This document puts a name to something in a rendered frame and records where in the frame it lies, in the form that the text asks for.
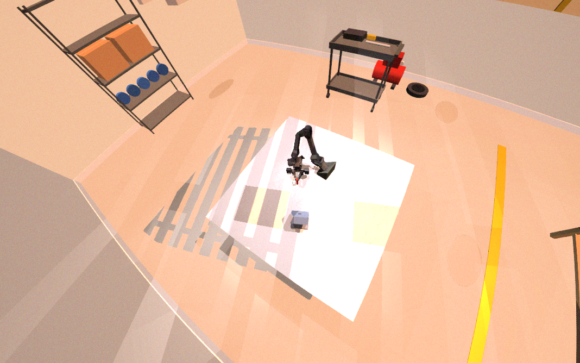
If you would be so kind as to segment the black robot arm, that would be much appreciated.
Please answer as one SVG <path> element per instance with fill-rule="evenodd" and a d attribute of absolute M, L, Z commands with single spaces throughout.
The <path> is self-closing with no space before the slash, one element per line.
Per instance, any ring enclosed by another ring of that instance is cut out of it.
<path fill-rule="evenodd" d="M 327 164 L 325 162 L 325 158 L 324 157 L 320 157 L 319 153 L 316 150 L 316 146 L 313 140 L 313 130 L 312 130 L 312 126 L 311 125 L 306 125 L 305 128 L 303 128 L 302 130 L 300 130 L 299 132 L 296 133 L 295 135 L 295 141 L 294 141 L 294 148 L 291 154 L 290 159 L 287 159 L 288 165 L 289 166 L 293 166 L 294 167 L 298 167 L 300 168 L 302 166 L 302 159 L 304 159 L 303 156 L 298 157 L 300 150 L 299 150 L 299 145 L 300 145 L 300 140 L 301 137 L 305 137 L 306 140 L 308 141 L 308 145 L 310 147 L 310 151 L 312 152 L 312 156 L 310 157 L 310 159 L 312 160 L 312 163 L 315 164 L 317 167 L 319 167 L 319 169 L 321 169 L 321 171 L 326 171 L 328 169 L 328 167 L 330 166 L 330 164 Z M 300 163 L 296 163 L 296 162 L 300 162 Z"/>

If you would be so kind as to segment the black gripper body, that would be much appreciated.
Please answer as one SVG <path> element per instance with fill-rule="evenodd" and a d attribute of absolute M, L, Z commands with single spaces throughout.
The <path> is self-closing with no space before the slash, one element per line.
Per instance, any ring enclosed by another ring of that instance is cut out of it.
<path fill-rule="evenodd" d="M 302 166 L 301 166 L 301 167 L 302 167 Z M 291 169 L 291 168 L 286 168 L 286 172 L 287 172 L 287 173 L 292 173 L 292 171 L 296 171 L 296 172 L 300 172 L 300 171 L 302 171 L 302 172 L 304 172 L 305 174 L 309 174 L 309 169 L 308 169 L 308 168 L 305 168 L 304 170 L 301 170 L 301 167 L 300 167 L 300 168 L 298 168 L 298 167 L 295 167 L 294 169 Z"/>

